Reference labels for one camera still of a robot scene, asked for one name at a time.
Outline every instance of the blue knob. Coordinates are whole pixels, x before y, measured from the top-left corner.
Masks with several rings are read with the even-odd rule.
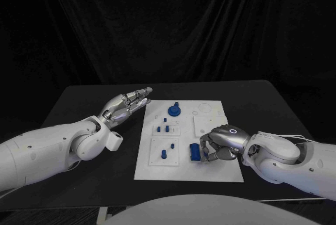
[[[162,158],[164,158],[164,159],[168,158],[166,150],[162,151]]]
[[[179,102],[175,103],[174,106],[171,106],[171,108],[168,109],[168,113],[171,114],[171,116],[177,117],[181,115],[181,107],[179,107]]]

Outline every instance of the table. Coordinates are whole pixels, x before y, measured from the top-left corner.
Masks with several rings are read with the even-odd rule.
[[[156,100],[221,100],[230,124],[250,134],[262,130],[312,138],[273,84],[264,80],[71,86],[42,127],[74,123],[99,114],[116,95],[149,86],[155,90],[149,98]],[[221,194],[250,200],[316,198],[286,183],[264,181],[241,160],[244,183],[135,180],[143,119],[145,109],[116,128],[125,137],[117,152],[104,149],[73,171],[18,189],[0,200],[0,210],[130,206],[181,194]]]

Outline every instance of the floor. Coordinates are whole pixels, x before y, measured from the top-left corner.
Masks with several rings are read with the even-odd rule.
[[[336,224],[336,202],[331,200],[267,202],[322,225]],[[109,208],[109,213],[116,215],[126,207]],[[45,209],[0,212],[2,225],[96,225],[99,208]]]

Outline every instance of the blue object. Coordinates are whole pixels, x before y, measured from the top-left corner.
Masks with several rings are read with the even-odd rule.
[[[179,107],[179,102],[175,103],[174,106],[171,106],[171,108],[168,109],[168,113],[171,114],[171,116],[177,117],[181,115],[181,107]]]
[[[164,158],[164,159],[168,158],[166,150],[162,151],[162,158]]]
[[[200,144],[191,144],[191,160],[201,161]]]

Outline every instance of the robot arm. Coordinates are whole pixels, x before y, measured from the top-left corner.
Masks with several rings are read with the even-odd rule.
[[[295,144],[285,137],[264,132],[250,137],[237,127],[221,126],[201,137],[205,153],[210,152],[207,141],[215,149],[215,153],[202,161],[233,160],[241,153],[243,164],[254,169],[264,180],[275,184],[285,182],[336,201],[336,145],[315,141]]]
[[[151,99],[152,88],[114,97],[99,116],[73,124],[34,130],[0,144],[0,191],[19,188],[91,160],[104,147],[117,151],[123,137],[110,129],[122,124]]]

